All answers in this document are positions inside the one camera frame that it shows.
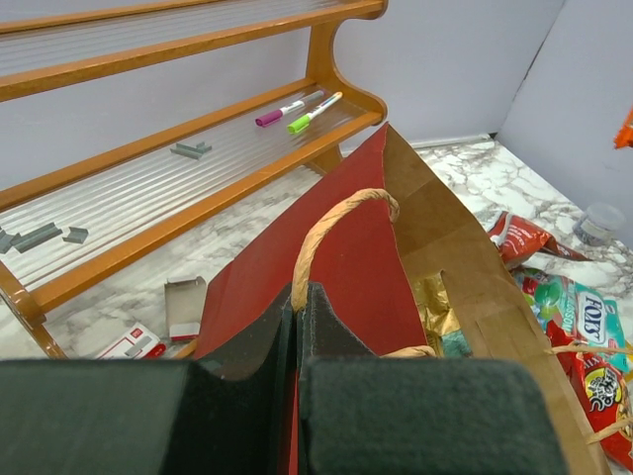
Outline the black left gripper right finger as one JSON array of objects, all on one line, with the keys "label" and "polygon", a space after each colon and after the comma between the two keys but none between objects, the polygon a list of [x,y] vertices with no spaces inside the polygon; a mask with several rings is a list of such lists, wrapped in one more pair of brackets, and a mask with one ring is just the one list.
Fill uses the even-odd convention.
[{"label": "black left gripper right finger", "polygon": [[313,283],[298,315],[302,474],[564,474],[544,398],[520,365],[376,355]]}]

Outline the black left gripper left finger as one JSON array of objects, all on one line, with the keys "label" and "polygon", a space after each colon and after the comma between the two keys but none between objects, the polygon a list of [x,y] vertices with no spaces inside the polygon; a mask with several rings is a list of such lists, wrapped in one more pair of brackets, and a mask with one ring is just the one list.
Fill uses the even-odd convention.
[{"label": "black left gripper left finger", "polygon": [[284,474],[295,346],[290,293],[199,359],[9,360],[5,474]]}]

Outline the red brown paper bag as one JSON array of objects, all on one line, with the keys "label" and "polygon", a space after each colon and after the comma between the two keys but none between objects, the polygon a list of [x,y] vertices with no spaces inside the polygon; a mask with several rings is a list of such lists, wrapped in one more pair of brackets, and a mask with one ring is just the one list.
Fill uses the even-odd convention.
[{"label": "red brown paper bag", "polygon": [[298,470],[298,315],[311,284],[376,355],[439,357],[412,294],[443,272],[473,355],[523,367],[561,444],[564,474],[606,474],[600,445],[558,357],[476,218],[390,126],[327,173],[209,284],[197,359],[252,324],[283,290],[294,322],[289,468]]}]

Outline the red Doritos chip bag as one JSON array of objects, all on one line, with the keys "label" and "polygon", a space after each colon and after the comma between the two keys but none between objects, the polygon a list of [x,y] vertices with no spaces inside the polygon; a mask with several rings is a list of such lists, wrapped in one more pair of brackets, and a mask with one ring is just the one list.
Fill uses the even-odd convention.
[{"label": "red Doritos chip bag", "polygon": [[495,222],[487,229],[487,234],[507,270],[519,267],[536,253],[570,261],[589,261],[580,252],[559,243],[549,232],[508,211],[497,214]]}]

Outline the small red snack packet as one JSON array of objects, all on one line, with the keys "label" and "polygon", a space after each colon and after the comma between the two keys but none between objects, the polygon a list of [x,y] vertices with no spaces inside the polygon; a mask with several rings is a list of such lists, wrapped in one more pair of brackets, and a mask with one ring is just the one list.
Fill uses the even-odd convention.
[{"label": "small red snack packet", "polygon": [[589,445],[600,445],[622,467],[632,468],[632,410],[624,374],[607,360],[625,348],[596,347],[573,339],[555,323],[546,327],[550,352],[558,357],[588,417]]}]

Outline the teal snack bag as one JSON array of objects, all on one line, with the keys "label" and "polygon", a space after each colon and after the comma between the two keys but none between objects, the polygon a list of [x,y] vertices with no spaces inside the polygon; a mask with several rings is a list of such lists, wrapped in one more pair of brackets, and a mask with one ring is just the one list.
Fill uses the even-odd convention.
[{"label": "teal snack bag", "polygon": [[536,268],[518,267],[510,274],[553,346],[574,342],[591,347],[625,346],[615,301],[580,282]]}]

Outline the red fruit candy snack bag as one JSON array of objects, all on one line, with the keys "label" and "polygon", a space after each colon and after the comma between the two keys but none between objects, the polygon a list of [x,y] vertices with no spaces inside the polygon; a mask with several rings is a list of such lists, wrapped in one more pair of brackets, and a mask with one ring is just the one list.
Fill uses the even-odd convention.
[{"label": "red fruit candy snack bag", "polygon": [[630,110],[613,142],[616,149],[633,146],[633,109]]}]

